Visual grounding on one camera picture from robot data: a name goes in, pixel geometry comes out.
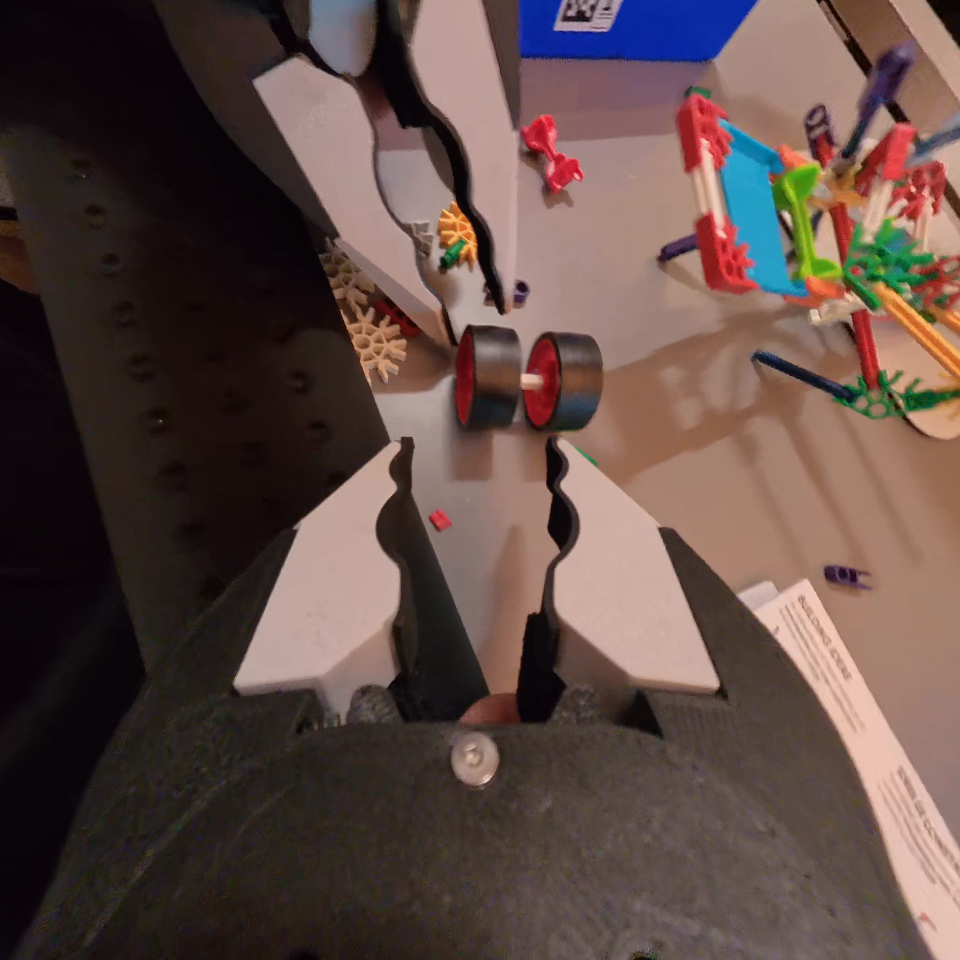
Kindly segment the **person's right hand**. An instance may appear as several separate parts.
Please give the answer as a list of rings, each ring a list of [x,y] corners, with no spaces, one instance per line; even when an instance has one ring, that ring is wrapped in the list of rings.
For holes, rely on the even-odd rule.
[[[489,694],[474,702],[459,718],[463,726],[515,725],[522,722],[517,694]]]

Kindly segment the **red double-ended connector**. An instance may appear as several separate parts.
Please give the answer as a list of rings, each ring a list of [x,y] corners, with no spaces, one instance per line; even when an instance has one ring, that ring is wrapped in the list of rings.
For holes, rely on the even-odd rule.
[[[520,141],[528,153],[541,159],[544,185],[550,193],[560,193],[584,180],[580,161],[558,149],[558,128],[552,115],[541,114],[529,125],[522,126]]]

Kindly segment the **black perforated chair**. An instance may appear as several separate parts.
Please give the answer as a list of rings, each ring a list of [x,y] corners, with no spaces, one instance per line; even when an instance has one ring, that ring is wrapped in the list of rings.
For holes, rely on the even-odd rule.
[[[2,149],[152,670],[387,431],[299,214],[208,116]]]

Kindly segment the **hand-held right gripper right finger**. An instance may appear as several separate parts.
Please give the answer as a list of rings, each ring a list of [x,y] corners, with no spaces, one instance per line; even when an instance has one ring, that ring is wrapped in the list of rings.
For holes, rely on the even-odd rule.
[[[573,689],[588,690],[614,722],[644,691],[718,694],[658,522],[568,440],[549,438],[545,455],[557,553],[524,628],[520,720],[546,722]]]

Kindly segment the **yellow fan connector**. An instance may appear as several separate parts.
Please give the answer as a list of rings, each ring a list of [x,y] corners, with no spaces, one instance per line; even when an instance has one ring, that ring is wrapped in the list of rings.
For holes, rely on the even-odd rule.
[[[477,262],[478,241],[474,227],[460,208],[458,202],[453,199],[448,207],[441,210],[438,217],[438,244],[440,246],[440,257],[446,249],[457,239],[463,238],[467,241],[470,253],[464,252],[459,264],[465,263],[473,267]]]

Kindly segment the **white instruction booklet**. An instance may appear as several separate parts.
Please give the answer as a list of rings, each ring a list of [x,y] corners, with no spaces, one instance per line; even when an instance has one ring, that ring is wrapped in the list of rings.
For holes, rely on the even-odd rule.
[[[959,957],[959,849],[809,580],[738,593],[787,653],[844,743],[901,889],[934,958]]]

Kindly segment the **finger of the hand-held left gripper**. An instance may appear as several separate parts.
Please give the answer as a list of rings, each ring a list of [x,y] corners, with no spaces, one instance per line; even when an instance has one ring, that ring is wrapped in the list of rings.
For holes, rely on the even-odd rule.
[[[377,2],[266,2],[287,58],[254,88],[330,222],[337,248],[425,334],[453,347],[412,236],[383,196],[378,136],[357,84],[373,58]]]
[[[517,271],[520,131],[484,2],[378,2],[381,85],[403,127],[438,138],[501,315]]]

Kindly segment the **colourful construction toy model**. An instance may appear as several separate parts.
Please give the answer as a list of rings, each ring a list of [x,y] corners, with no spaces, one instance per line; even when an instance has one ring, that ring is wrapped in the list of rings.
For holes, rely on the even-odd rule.
[[[918,415],[958,415],[958,254],[931,245],[949,185],[938,153],[958,139],[958,119],[927,137],[898,122],[868,138],[915,60],[909,41],[877,59],[842,141],[815,105],[806,152],[752,138],[709,90],[690,87],[676,125],[697,218],[657,262],[696,252],[714,292],[776,295],[813,325],[848,326],[859,363],[850,385],[764,350],[751,362],[871,421],[917,426]]]

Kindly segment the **blue plastic bin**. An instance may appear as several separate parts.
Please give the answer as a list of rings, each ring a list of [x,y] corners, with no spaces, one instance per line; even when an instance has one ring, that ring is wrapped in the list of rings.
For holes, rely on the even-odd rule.
[[[520,1],[525,59],[705,63],[755,1]]]

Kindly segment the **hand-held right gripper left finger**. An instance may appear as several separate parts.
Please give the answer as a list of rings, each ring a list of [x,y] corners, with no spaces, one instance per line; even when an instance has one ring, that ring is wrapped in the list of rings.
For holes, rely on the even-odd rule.
[[[413,495],[414,439],[389,442],[294,527],[234,676],[242,695],[309,690],[346,718],[389,690],[454,721],[488,687]]]

